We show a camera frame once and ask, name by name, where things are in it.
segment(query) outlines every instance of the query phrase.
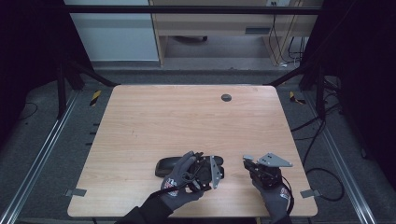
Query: light wood tabletop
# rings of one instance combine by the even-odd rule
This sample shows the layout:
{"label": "light wood tabletop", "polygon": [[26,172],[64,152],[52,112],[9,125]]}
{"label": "light wood tabletop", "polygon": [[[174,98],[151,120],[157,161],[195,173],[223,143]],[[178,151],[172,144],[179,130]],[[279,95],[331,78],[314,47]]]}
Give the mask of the light wood tabletop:
{"label": "light wood tabletop", "polygon": [[[224,102],[221,95],[230,94]],[[224,159],[225,178],[172,217],[268,217],[242,157],[272,152],[293,167],[281,168],[292,187],[294,217],[312,217],[310,189],[276,89],[250,85],[120,85],[100,123],[77,189],[71,217],[123,217],[160,189],[157,162],[204,152]]]}

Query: work glove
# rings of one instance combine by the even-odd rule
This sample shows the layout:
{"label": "work glove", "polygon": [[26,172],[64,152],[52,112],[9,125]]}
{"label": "work glove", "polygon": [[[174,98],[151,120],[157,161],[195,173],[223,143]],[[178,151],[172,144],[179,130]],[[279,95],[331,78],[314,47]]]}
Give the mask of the work glove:
{"label": "work glove", "polygon": [[192,201],[197,201],[204,195],[204,192],[190,192],[186,191],[186,182],[183,180],[183,174],[187,173],[187,170],[190,166],[195,162],[196,158],[194,157],[194,153],[192,151],[186,153],[180,160],[176,163],[171,174],[167,175],[163,179],[163,183],[161,184],[161,189],[169,189],[174,186],[181,186],[182,188],[175,191],[170,191],[161,196],[163,202],[170,208],[172,211],[175,211],[179,207],[183,206],[185,203],[189,203]]}
{"label": "work glove", "polygon": [[262,195],[265,207],[270,213],[273,223],[287,215],[290,193],[283,185],[280,185],[275,189],[263,189],[254,180],[252,180],[252,184]]}

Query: cabinet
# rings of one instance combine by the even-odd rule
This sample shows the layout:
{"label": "cabinet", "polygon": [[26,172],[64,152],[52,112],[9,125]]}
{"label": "cabinet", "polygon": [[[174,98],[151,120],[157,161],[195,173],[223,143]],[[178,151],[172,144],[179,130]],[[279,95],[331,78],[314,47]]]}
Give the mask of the cabinet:
{"label": "cabinet", "polygon": [[[267,0],[150,0],[152,6],[248,6],[265,7]],[[290,0],[290,7],[320,7],[322,0]],[[269,50],[274,65],[293,36],[309,36],[317,16],[277,15],[276,37],[273,31],[274,15],[231,14],[153,14],[154,33],[160,63],[166,51],[167,37],[173,35],[260,35]]]}

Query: gloved hand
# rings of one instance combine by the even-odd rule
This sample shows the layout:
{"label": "gloved hand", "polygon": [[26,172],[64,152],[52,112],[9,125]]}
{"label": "gloved hand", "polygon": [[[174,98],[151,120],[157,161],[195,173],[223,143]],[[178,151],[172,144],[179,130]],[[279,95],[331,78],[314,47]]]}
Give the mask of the gloved hand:
{"label": "gloved hand", "polygon": [[[185,184],[182,175],[187,172],[190,166],[195,162],[196,158],[193,155],[194,153],[190,151],[180,158],[180,160],[176,163],[172,173],[163,179],[161,189],[169,189],[173,186],[182,186]],[[188,193],[186,192],[186,188],[183,187],[180,190],[163,194],[161,199],[170,209],[175,211],[185,203],[197,201],[203,195],[203,191]]]}
{"label": "gloved hand", "polygon": [[262,195],[265,207],[273,222],[277,222],[287,215],[290,193],[285,187],[280,185],[275,189],[263,189],[254,180],[252,180],[252,184]]}

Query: gray floor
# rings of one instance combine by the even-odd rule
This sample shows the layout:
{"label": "gray floor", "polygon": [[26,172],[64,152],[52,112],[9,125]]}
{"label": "gray floor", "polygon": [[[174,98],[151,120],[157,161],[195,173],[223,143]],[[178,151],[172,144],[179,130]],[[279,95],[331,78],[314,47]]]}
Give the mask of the gray floor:
{"label": "gray floor", "polygon": [[[122,84],[252,84],[268,83],[286,74],[294,67],[273,67],[268,59],[266,48],[259,37],[215,37],[207,42],[185,37],[171,38],[168,45],[164,67],[134,67],[119,71],[98,69],[98,73]],[[64,196],[66,189],[73,189],[90,151],[94,139],[91,133],[97,130],[97,124],[106,108],[111,88],[105,87],[89,77],[83,76],[86,86],[83,91],[71,91],[68,95],[78,96],[70,117],[64,125],[45,165],[40,171],[24,207],[19,211],[17,223],[92,223],[90,219],[74,219],[66,210],[70,198]],[[290,91],[297,99],[309,100],[315,97],[312,91],[301,92],[296,85],[299,77],[277,87],[279,99],[284,108],[290,128],[297,127],[312,119],[315,114],[309,104],[300,105],[290,101]],[[89,106],[95,91],[102,94],[96,106]],[[327,99],[327,107],[335,105],[334,96]],[[56,122],[57,95],[56,83],[51,82],[31,91],[26,105],[13,134],[0,151],[0,211],[6,211],[12,203],[19,186],[28,174],[37,154],[46,141]],[[347,121],[341,113],[342,108],[334,110],[326,118],[326,128],[332,135],[353,179],[369,206],[376,223],[396,223],[396,193],[382,175],[375,161],[361,157],[360,145],[350,131]],[[318,124],[315,122],[293,137],[300,153],[304,156]],[[315,141],[305,170],[319,167],[339,174],[336,164],[326,143],[325,132]],[[326,173],[313,172],[308,175],[313,189],[319,189],[323,195],[335,198],[341,193],[337,180]],[[354,199],[347,192],[338,202],[329,202],[316,198],[318,214],[310,220],[294,218],[295,223],[361,223]],[[98,219],[98,223],[111,223],[114,217]],[[229,219],[216,220],[179,220],[185,223],[235,223]]]}

